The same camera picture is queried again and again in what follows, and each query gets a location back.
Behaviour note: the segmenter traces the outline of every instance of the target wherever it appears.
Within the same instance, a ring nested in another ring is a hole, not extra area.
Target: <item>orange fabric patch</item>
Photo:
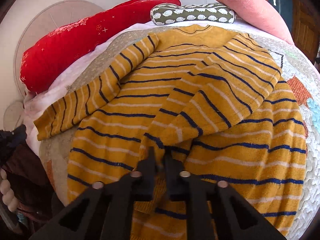
[[[312,96],[309,93],[309,91],[305,88],[305,86],[300,82],[300,80],[296,76],[294,76],[293,78],[289,79],[287,83],[291,87],[291,90],[297,100],[298,105],[305,105],[306,107],[308,107],[307,99],[312,98]]]
[[[54,180],[53,180],[52,160],[48,161],[46,166],[47,166],[47,168],[46,168],[47,176],[49,178],[49,181],[50,181],[54,191],[56,191],[56,188],[54,186]]]

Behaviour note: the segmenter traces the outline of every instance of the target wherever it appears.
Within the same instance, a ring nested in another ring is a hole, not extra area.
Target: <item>red pillow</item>
[[[21,82],[37,94],[48,90],[78,58],[131,25],[150,21],[150,10],[168,2],[181,5],[179,0],[131,0],[56,29],[23,54]]]

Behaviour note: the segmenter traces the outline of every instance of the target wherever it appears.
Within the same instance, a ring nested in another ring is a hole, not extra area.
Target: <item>navy blue stripe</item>
[[[74,180],[74,181],[77,181],[77,182],[79,182],[79,183],[81,183],[82,185],[85,185],[85,186],[87,186],[87,187],[90,187],[90,186],[91,186],[91,184],[89,184],[88,182],[85,182],[85,181],[83,181],[82,179],[79,179],[79,178],[77,178],[77,177],[75,177],[75,176],[72,176],[72,175],[70,175],[70,174],[68,174],[68,178],[69,178],[69,179],[72,179],[72,180]]]
[[[66,109],[67,109],[67,102],[64,99],[64,97],[62,97],[62,99],[63,99],[63,102],[64,102],[64,111],[63,111],[63,117],[62,117],[61,126],[60,126],[60,132],[62,132],[62,125],[63,125],[63,121],[64,121],[64,117],[65,117],[65,114],[66,114]]]
[[[172,67],[172,68],[177,68],[177,67],[186,67],[186,66],[195,66],[196,64],[183,64],[183,65],[177,65],[177,66],[172,66],[172,65],[168,65],[168,66],[159,66],[159,67],[148,67],[148,66],[144,66],[144,67],[141,67],[141,68],[147,68],[147,69],[154,69],[154,68],[169,68],[169,67]]]
[[[115,75],[115,77],[117,78],[117,80],[119,81],[120,78],[119,78],[117,72],[113,69],[113,67],[111,65],[109,67],[110,67],[111,71],[113,72],[113,74]]]
[[[105,160],[105,159],[102,159],[102,158],[98,158],[98,157],[92,156],[91,154],[89,154],[88,152],[84,151],[83,149],[72,148],[71,151],[82,153],[85,156],[87,156],[88,158],[90,158],[90,159],[92,159],[92,160],[94,160],[96,162],[105,163],[105,164],[108,164],[110,166],[122,167],[122,168],[125,168],[126,170],[133,171],[133,167],[131,167],[131,166],[125,164],[125,163],[115,163],[115,162],[111,162],[111,161],[108,161],[108,160]]]
[[[185,215],[185,214],[180,214],[180,213],[164,210],[162,208],[156,208],[155,213],[166,215],[168,217],[176,218],[179,220],[186,220],[187,219],[187,215]]]
[[[177,92],[180,92],[180,93],[182,93],[182,94],[185,94],[185,95],[187,95],[187,96],[191,96],[191,97],[193,97],[193,96],[195,95],[195,94],[193,94],[193,93],[190,93],[190,92],[181,90],[181,89],[179,89],[179,88],[174,88],[173,90],[174,90],[174,91],[177,91]]]
[[[122,52],[120,52],[120,55],[130,63],[131,70],[132,70],[132,69],[133,69],[133,65],[132,65],[131,60],[130,60],[129,58],[127,58],[125,55],[123,55],[123,53],[122,53]]]
[[[228,80],[226,80],[224,77],[215,76],[215,75],[209,75],[209,74],[206,74],[206,73],[199,73],[199,74],[197,74],[197,75],[194,75],[193,73],[188,72],[188,74],[191,75],[191,76],[193,76],[193,77],[199,75],[199,76],[203,76],[203,77],[207,77],[207,78],[212,78],[212,79],[215,79],[215,80],[222,80],[222,81],[224,81],[224,82],[228,85],[228,87],[230,88],[233,96],[239,101],[239,103],[241,103],[242,105],[246,106],[246,107],[249,109],[250,113],[252,114],[251,107],[250,107],[247,103],[243,102],[240,98],[238,98],[238,97],[236,96],[236,94],[233,92],[233,90],[232,90],[232,88],[231,88]]]
[[[122,140],[126,140],[126,141],[135,141],[135,142],[141,142],[140,139],[138,138],[135,138],[135,137],[125,137],[125,136],[122,136],[122,135],[118,135],[118,134],[108,134],[108,133],[102,133],[102,132],[99,132],[97,130],[95,130],[93,127],[91,126],[87,126],[87,127],[78,127],[78,130],[80,131],[83,131],[83,130],[91,130],[93,131],[95,134],[99,135],[99,136],[102,136],[102,137],[109,137],[109,138],[118,138],[118,139],[122,139]]]
[[[229,183],[234,184],[253,184],[253,185],[263,185],[267,183],[275,183],[275,184],[286,184],[286,183],[293,183],[293,184],[300,184],[303,185],[303,180],[297,180],[297,179],[276,179],[276,178],[269,178],[269,179],[263,179],[263,180],[256,180],[256,179],[233,179],[233,178],[227,178],[215,174],[203,174],[199,175],[202,179],[211,179],[211,180],[225,180]]]
[[[155,44],[153,43],[152,39],[150,36],[148,36],[149,41],[151,42],[152,46],[153,46],[153,50],[156,48]]]
[[[266,51],[263,51],[263,50],[255,50],[255,49],[249,47],[248,45],[246,45],[245,43],[239,41],[238,39],[233,38],[233,40],[238,41],[239,43],[241,43],[242,45],[246,46],[247,48],[249,48],[249,49],[251,49],[251,50],[253,50],[253,51],[263,52],[263,53],[266,53],[266,54],[270,55],[270,54],[269,54],[268,52],[266,52]]]
[[[233,74],[232,72],[225,70],[223,67],[221,67],[218,63],[215,63],[216,65],[218,65],[224,72],[229,73],[231,76],[235,77],[236,79],[242,81],[244,84],[246,84],[249,88],[252,89],[252,91],[254,91],[255,93],[257,93],[259,96],[261,96],[264,100],[264,96],[262,94],[260,94],[257,90],[255,90],[247,81],[245,81],[244,79],[242,79],[241,77],[238,77],[237,75]]]
[[[188,123],[193,127],[198,130],[198,136],[203,135],[203,130],[195,123],[195,121],[192,120],[192,118],[187,115],[185,112],[180,112],[180,114],[188,121]]]
[[[172,111],[169,111],[169,110],[165,110],[163,108],[160,108],[159,111],[162,112],[162,113],[165,113],[165,114],[173,115],[173,116],[178,116],[179,115],[178,113],[175,113],[175,112],[172,112]]]
[[[133,46],[138,50],[140,51],[141,55],[142,55],[142,58],[144,59],[144,53],[142,51],[142,49],[140,49],[135,43],[133,44]]]
[[[176,146],[168,146],[170,148],[170,150],[178,152],[178,153],[183,153],[185,155],[189,155],[190,151],[180,148],[180,147],[176,147]]]
[[[184,45],[192,45],[192,46],[195,46],[195,47],[203,47],[203,46],[205,46],[205,47],[208,47],[209,49],[214,49],[214,48],[210,48],[207,45],[195,45],[195,44],[192,44],[192,43],[182,43],[182,44],[179,44],[179,45],[173,45],[173,46],[170,46],[170,47],[168,47],[166,49],[174,48],[174,47],[180,47],[180,46],[184,46]]]
[[[214,146],[205,144],[205,143],[203,143],[201,141],[194,141],[193,145],[198,145],[198,146],[201,146],[201,147],[203,147],[205,149],[208,149],[208,150],[211,150],[211,151],[221,151],[221,150],[233,147],[233,146],[242,146],[242,147],[246,147],[246,148],[250,148],[250,149],[266,149],[266,150],[268,150],[268,153],[274,152],[274,151],[279,150],[279,149],[287,149],[290,152],[300,152],[300,153],[303,153],[303,154],[306,153],[305,150],[302,150],[302,149],[299,149],[299,148],[291,148],[289,145],[285,145],[285,144],[276,146],[276,147],[274,147],[272,149],[269,149],[269,145],[268,144],[254,144],[254,143],[245,143],[245,142],[233,143],[233,144],[227,145],[225,147],[214,147]]]
[[[151,114],[123,114],[123,113],[107,113],[106,111],[102,109],[98,109],[98,112],[104,113],[108,116],[124,116],[124,117],[146,117],[146,118],[155,118],[155,115]]]
[[[262,49],[263,49],[263,47],[261,47],[261,46],[259,46],[259,45],[254,44],[254,43],[252,42],[252,40],[250,40],[250,39],[248,39],[248,38],[246,38],[246,37],[242,36],[241,34],[240,34],[240,36],[241,36],[241,37],[243,37],[243,38],[245,38],[246,40],[250,41],[250,42],[252,43],[252,45],[254,45],[254,46],[256,46],[256,47],[259,47],[259,48],[262,48]]]
[[[272,105],[274,105],[276,103],[284,102],[284,101],[293,102],[293,103],[297,102],[295,99],[290,99],[290,98],[281,98],[281,99],[276,100],[276,101],[270,101],[270,100],[264,100],[264,101],[268,102],[268,103],[271,103]]]
[[[273,147],[272,149],[268,150],[268,153],[274,152],[274,151],[279,150],[279,149],[286,149],[286,150],[289,150],[289,152],[299,152],[299,153],[302,153],[302,154],[306,154],[305,150],[302,150],[300,148],[291,148],[289,145],[286,145],[286,144],[278,145],[276,147]]]
[[[295,211],[282,211],[282,212],[274,212],[274,213],[264,213],[263,217],[279,217],[279,216],[295,216],[297,212]]]
[[[56,109],[54,109],[54,106],[53,106],[53,104],[51,105],[52,106],[52,109],[53,109],[53,111],[54,111],[54,119],[53,119],[53,121],[52,121],[52,123],[51,123],[51,131],[50,131],[50,135],[52,136],[52,130],[53,130],[53,123],[54,123],[54,121],[56,120],[56,116],[57,116],[57,112],[56,112]]]
[[[196,54],[196,53],[200,53],[200,54],[211,54],[211,52],[205,52],[205,51],[195,51],[195,52],[190,52],[190,53],[183,53],[183,54],[172,54],[172,55],[158,55],[158,56],[154,56],[154,57],[180,57],[180,56],[186,56],[186,55],[191,55],[191,54]]]
[[[209,27],[210,27],[210,26],[208,25],[208,27],[204,28],[203,30],[196,30],[196,31],[194,31],[193,33],[187,33],[187,32],[185,32],[185,31],[183,31],[183,30],[178,29],[178,28],[174,28],[174,30],[179,30],[179,31],[181,31],[181,32],[183,32],[183,33],[187,33],[187,34],[194,34],[194,33],[196,33],[196,32],[203,32],[203,31],[205,31],[206,29],[208,29]]]
[[[99,90],[99,94],[102,97],[102,99],[106,102],[109,103],[109,100],[106,99],[106,97],[104,96],[104,94],[102,93],[102,79],[101,76],[99,76],[99,80],[100,80],[100,90]]]
[[[72,125],[73,126],[75,126],[75,123],[73,122],[73,119],[76,117],[76,115],[77,115],[77,108],[78,108],[78,95],[77,95],[77,91],[75,90],[75,96],[76,96],[76,107],[75,107],[75,115],[73,116],[73,118],[72,118],[72,120],[71,120],[71,123],[72,123]]]
[[[149,95],[125,95],[125,96],[119,96],[115,97],[116,99],[118,98],[149,98],[149,97],[157,97],[157,98],[162,98],[162,97],[168,97],[169,94],[163,94],[163,95],[158,95],[158,94],[149,94]]]
[[[186,214],[176,213],[176,212],[165,210],[162,208],[156,208],[155,213],[166,215],[168,217],[179,219],[179,220],[186,220],[187,219]],[[279,217],[279,216],[295,216],[296,214],[297,214],[297,212],[295,212],[295,211],[282,211],[282,212],[274,212],[274,213],[262,213],[261,215],[263,217]]]
[[[211,106],[211,108],[222,118],[223,121],[227,124],[227,126],[230,128],[231,123],[229,120],[223,115],[222,112],[210,101],[210,99],[207,97],[207,95],[202,91],[199,90],[199,92],[203,95],[204,99],[207,101],[207,103]]]
[[[160,78],[160,79],[151,79],[151,80],[142,80],[142,81],[137,81],[137,80],[130,80],[124,83],[120,83],[121,85],[127,84],[127,83],[147,83],[147,82],[156,82],[156,81],[170,81],[170,80],[179,80],[181,78]]]
[[[288,122],[288,121],[293,121],[295,122],[296,124],[300,124],[300,125],[303,125],[303,122],[300,122],[294,118],[290,118],[290,119],[281,119],[275,123],[273,123],[273,121],[269,118],[263,118],[263,119],[245,119],[245,120],[242,120],[241,122],[239,122],[238,124],[243,124],[243,123],[260,123],[260,122],[271,122],[273,126],[276,126],[277,124],[279,123],[282,123],[282,122]]]
[[[87,101],[86,101],[86,103],[85,103],[85,113],[86,113],[86,115],[88,116],[90,113],[89,113],[89,111],[88,111],[88,101],[89,101],[89,99],[90,99],[90,95],[91,95],[91,91],[90,91],[90,86],[89,86],[89,84],[87,84],[87,88],[88,88],[88,93],[89,93],[89,96],[88,96],[88,99],[87,99]]]
[[[288,121],[293,121],[293,122],[295,122],[295,123],[297,123],[297,124],[303,125],[303,122],[298,121],[298,120],[296,120],[296,119],[294,119],[294,118],[289,118],[289,119],[281,119],[281,120],[275,122],[275,123],[273,124],[273,126],[276,126],[277,124],[279,124],[279,123],[281,123],[281,122],[288,122]]]
[[[239,68],[245,69],[246,71],[248,71],[249,73],[251,73],[252,75],[254,75],[255,77],[257,77],[258,79],[260,79],[262,82],[265,82],[266,84],[269,84],[269,85],[272,87],[272,89],[274,88],[274,86],[273,86],[273,84],[272,84],[271,82],[269,82],[269,81],[267,81],[267,80],[264,80],[263,78],[259,77],[256,73],[252,72],[250,69],[248,69],[248,68],[246,68],[246,67],[243,67],[243,66],[240,66],[240,65],[237,65],[237,64],[234,64],[234,63],[232,63],[232,62],[224,59],[224,58],[223,58],[222,56],[220,56],[218,53],[213,52],[212,54],[216,55],[219,59],[221,59],[221,60],[223,60],[223,61],[225,61],[225,62],[228,62],[228,63],[230,63],[230,64],[233,65],[233,66],[237,66],[237,67],[239,67]]]
[[[145,133],[144,136],[149,138],[150,140],[154,141],[157,144],[157,146],[159,147],[159,149],[164,149],[164,145],[163,145],[162,141],[160,140],[160,138],[152,136],[149,133]]]
[[[271,66],[271,65],[268,65],[268,64],[265,64],[265,63],[263,63],[263,62],[261,62],[261,61],[259,61],[259,60],[255,59],[254,57],[252,57],[252,56],[248,55],[248,54],[245,54],[245,53],[242,53],[242,52],[239,52],[239,51],[233,50],[233,49],[229,49],[229,48],[228,48],[228,47],[226,47],[226,46],[223,46],[223,47],[225,47],[226,49],[228,49],[228,50],[230,50],[230,51],[233,51],[233,52],[235,52],[235,53],[242,54],[242,55],[246,55],[248,58],[252,59],[253,61],[257,62],[258,64],[261,64],[261,65],[263,65],[263,66],[266,66],[266,67],[272,68],[273,70],[276,70],[279,74],[281,74],[281,72],[280,72],[278,69],[276,69],[275,67],[273,67],[273,66]]]

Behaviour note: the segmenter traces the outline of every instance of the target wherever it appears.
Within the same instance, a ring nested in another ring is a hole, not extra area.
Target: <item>sweater sleeve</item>
[[[110,102],[120,91],[119,81],[149,57],[158,43],[157,35],[150,34],[128,46],[97,78],[50,105],[34,122],[38,140],[70,129]]]

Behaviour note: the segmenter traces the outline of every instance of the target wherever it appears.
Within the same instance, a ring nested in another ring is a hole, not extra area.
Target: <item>pink pillow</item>
[[[280,14],[266,0],[217,0],[234,10],[251,25],[294,45],[290,31]]]

